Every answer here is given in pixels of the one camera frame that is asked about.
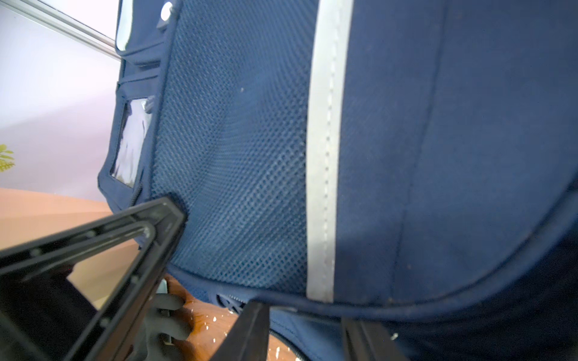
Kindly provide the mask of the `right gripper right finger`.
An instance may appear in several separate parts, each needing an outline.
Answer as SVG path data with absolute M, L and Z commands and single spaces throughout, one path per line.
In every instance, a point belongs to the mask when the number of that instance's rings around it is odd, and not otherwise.
M 341 324 L 347 361 L 406 361 L 382 323 L 343 318 Z

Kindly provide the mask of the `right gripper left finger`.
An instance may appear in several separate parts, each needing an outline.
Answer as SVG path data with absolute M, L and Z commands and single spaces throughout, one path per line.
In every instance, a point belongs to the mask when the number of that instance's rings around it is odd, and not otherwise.
M 250 301 L 210 361 L 266 361 L 270 306 Z

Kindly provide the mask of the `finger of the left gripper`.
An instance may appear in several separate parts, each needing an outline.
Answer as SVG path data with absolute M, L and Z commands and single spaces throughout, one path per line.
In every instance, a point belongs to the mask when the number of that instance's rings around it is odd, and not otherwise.
M 78 230 L 65 248 L 1 252 L 3 360 L 122 360 L 147 314 L 185 224 L 163 197 Z M 143 239 L 112 295 L 94 308 L 66 280 L 75 262 L 117 244 Z

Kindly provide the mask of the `navy blue backpack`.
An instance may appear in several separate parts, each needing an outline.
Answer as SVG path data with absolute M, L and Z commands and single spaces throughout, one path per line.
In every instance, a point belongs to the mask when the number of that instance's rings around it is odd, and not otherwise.
M 575 1 L 121 1 L 98 185 L 304 359 L 577 358 Z

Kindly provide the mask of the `brown paper flower pot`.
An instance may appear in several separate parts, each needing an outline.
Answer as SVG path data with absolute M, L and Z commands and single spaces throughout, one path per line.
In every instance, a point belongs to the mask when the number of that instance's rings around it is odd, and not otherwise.
M 1 189 L 1 250 L 65 248 L 81 227 L 106 220 L 105 202 L 48 193 Z M 66 280 L 96 309 L 102 308 L 138 256 L 134 240 L 75 262 Z

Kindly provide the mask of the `artificial green flower bouquet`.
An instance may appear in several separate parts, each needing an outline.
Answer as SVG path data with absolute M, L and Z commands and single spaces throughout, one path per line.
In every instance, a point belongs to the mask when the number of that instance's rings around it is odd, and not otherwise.
M 0 172 L 5 172 L 15 167 L 14 152 L 8 149 L 6 144 L 0 145 Z

